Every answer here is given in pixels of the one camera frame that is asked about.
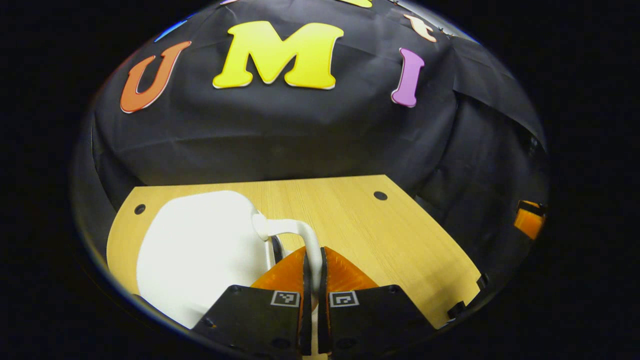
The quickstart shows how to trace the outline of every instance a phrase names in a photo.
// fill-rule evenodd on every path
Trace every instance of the letter m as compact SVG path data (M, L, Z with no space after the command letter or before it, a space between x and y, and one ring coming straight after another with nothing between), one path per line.
M325 90L335 86L331 59L336 39L344 35L340 28L314 22L284 41L268 21L245 22L228 32L234 39L222 73L213 78L215 88L249 85L253 79L246 70L249 55L265 84L274 82L295 56L293 69L284 75L287 84Z

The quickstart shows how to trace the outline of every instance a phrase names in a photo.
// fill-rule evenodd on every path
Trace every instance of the wooden table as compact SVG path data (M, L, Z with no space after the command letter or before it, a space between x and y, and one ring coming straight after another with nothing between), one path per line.
M336 250L379 286L397 284L435 327L459 301L479 292L480 273L458 244L387 176L330 177L250 183L137 187L120 208L109 234L111 273L138 293L136 262L147 228L176 197L233 190L248 197L267 218L293 218L313 227L320 246ZM383 192L379 200L374 192ZM140 215L134 210L145 205ZM287 250L299 236L278 236Z

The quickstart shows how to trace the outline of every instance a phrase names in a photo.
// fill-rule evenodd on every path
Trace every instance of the white cup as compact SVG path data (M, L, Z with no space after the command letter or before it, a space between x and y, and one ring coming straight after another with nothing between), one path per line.
M230 285L250 286L273 264L271 236L302 236L314 295L322 257L313 229L297 220L267 220L232 191L179 197L153 219L140 246L140 295L191 329Z

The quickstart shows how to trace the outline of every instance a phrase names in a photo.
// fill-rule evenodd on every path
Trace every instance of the cup handle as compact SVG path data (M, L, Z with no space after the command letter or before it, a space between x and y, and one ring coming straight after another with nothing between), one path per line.
M253 216L253 228L264 241L279 234L297 234L302 237L307 248L307 258L311 269L311 286L317 296L322 271L322 254L316 232L304 221L279 219L269 220L263 214Z

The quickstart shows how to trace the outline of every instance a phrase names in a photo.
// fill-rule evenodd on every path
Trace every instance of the letter i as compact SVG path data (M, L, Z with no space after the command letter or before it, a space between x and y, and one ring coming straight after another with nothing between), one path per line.
M418 75L424 66L424 60L416 53L404 47L400 48L403 57L402 74L398 88L391 92L391 101L408 108L415 106L415 88L418 85Z

